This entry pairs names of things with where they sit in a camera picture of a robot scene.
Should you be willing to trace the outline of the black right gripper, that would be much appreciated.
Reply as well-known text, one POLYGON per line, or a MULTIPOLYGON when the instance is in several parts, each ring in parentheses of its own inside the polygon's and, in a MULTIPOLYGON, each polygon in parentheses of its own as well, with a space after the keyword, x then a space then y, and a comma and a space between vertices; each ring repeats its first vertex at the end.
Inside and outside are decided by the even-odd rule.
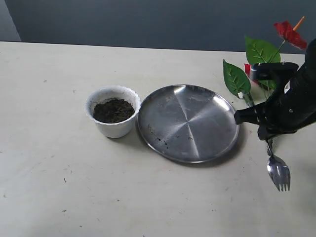
POLYGON ((267 102, 236 110, 236 124, 258 124, 261 141, 294 133, 316 121, 316 42, 306 49, 305 62, 257 63, 252 66, 255 79, 275 80, 276 89, 267 102))

